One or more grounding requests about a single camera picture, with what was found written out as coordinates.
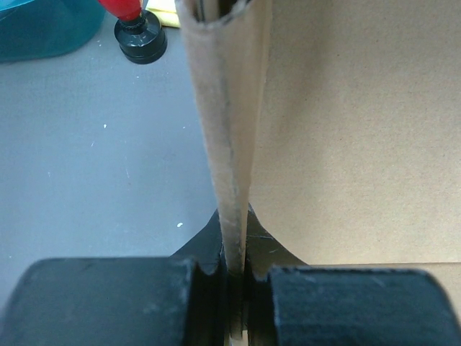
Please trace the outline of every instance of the gray floor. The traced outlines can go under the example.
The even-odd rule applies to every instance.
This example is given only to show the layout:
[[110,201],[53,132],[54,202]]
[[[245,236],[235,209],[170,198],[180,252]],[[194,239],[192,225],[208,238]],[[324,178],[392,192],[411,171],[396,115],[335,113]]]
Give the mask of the gray floor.
[[87,45],[0,65],[0,306],[46,257],[167,256],[215,209],[184,48],[130,63]]

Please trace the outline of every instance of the cardboard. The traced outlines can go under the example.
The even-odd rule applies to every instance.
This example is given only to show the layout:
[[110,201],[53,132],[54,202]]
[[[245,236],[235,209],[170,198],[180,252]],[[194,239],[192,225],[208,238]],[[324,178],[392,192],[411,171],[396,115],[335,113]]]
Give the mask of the cardboard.
[[267,70],[271,3],[176,3],[218,200],[233,309],[230,332],[236,339],[241,338],[243,327],[246,217],[256,124]]
[[461,261],[461,2],[273,7],[262,224],[313,265]]
[[[211,25],[190,20],[192,0],[178,8],[236,272],[268,3]],[[307,263],[421,267],[458,312],[460,11],[456,0],[274,0],[250,197]]]

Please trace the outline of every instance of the clamp jaw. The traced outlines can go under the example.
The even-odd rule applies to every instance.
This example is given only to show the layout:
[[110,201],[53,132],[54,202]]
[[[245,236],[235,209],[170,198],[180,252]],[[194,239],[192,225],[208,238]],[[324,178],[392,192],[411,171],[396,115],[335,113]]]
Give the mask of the clamp jaw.
[[243,301],[228,292],[218,213],[171,257],[46,259],[22,276],[0,346],[225,345],[242,310],[250,345],[461,345],[420,270],[308,267],[248,215]]

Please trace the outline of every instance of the yellow object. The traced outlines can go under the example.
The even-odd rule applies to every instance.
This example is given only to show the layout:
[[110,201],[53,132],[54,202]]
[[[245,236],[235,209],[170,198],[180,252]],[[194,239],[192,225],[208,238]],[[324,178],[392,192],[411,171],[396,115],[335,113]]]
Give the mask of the yellow object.
[[149,0],[146,9],[154,13],[163,26],[179,27],[174,0]]

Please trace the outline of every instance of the black bottle cap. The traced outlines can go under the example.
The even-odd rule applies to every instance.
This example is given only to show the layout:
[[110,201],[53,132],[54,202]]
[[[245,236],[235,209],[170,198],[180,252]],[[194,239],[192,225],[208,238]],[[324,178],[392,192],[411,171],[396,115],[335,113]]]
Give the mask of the black bottle cap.
[[166,35],[157,16],[143,10],[134,20],[118,20],[115,38],[122,52],[133,63],[153,63],[166,50]]

